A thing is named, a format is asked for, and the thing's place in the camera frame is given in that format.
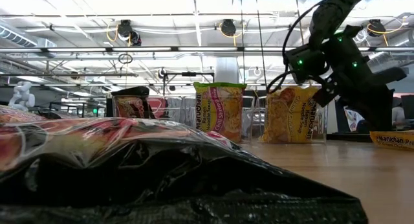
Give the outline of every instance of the yellow noodle package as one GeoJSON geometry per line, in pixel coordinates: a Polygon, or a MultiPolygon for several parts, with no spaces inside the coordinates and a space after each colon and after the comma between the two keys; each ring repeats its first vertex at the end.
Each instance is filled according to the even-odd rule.
{"type": "Polygon", "coordinates": [[[312,98],[316,87],[284,88],[266,97],[264,134],[259,138],[267,143],[310,143],[312,141],[317,103],[312,98]]]}
{"type": "Polygon", "coordinates": [[[372,131],[371,140],[385,148],[414,150],[414,131],[372,131]]]}
{"type": "Polygon", "coordinates": [[[214,131],[234,142],[241,142],[241,112],[244,84],[194,83],[196,92],[195,127],[214,131]]]}

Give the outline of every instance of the maruchan logo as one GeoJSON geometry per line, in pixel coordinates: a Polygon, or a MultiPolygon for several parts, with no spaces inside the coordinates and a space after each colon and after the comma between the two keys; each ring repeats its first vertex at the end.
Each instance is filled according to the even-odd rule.
{"type": "Polygon", "coordinates": [[[195,128],[201,129],[201,95],[195,97],[195,128]]]}
{"type": "Polygon", "coordinates": [[[309,127],[308,132],[306,133],[306,139],[312,139],[313,134],[313,124],[315,122],[316,116],[316,102],[313,98],[308,99],[308,105],[310,106],[310,113],[309,113],[309,127]]]}
{"type": "Polygon", "coordinates": [[[389,143],[398,143],[398,144],[403,144],[404,143],[404,139],[398,138],[398,137],[378,136],[378,137],[376,137],[376,140],[378,142],[389,142],[389,143]]]}

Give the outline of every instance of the table surface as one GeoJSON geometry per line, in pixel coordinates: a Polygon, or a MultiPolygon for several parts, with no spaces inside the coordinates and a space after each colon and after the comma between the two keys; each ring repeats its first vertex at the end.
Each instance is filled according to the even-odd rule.
{"type": "Polygon", "coordinates": [[[333,140],[242,147],[270,164],[359,198],[369,223],[414,223],[414,151],[333,140]]]}

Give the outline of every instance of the person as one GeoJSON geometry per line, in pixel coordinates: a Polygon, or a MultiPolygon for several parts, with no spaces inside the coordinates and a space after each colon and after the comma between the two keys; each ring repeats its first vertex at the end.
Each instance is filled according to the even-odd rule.
{"type": "Polygon", "coordinates": [[[404,109],[402,108],[402,102],[397,104],[393,108],[393,126],[397,129],[402,129],[407,124],[406,118],[404,116],[404,109]]]}

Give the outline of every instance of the white robot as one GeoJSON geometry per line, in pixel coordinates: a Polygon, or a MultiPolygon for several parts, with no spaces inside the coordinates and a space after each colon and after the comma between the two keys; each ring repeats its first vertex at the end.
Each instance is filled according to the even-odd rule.
{"type": "Polygon", "coordinates": [[[14,87],[14,94],[10,99],[8,106],[22,111],[28,111],[28,107],[34,107],[34,95],[30,94],[29,91],[31,87],[31,82],[18,82],[17,86],[14,87]]]}

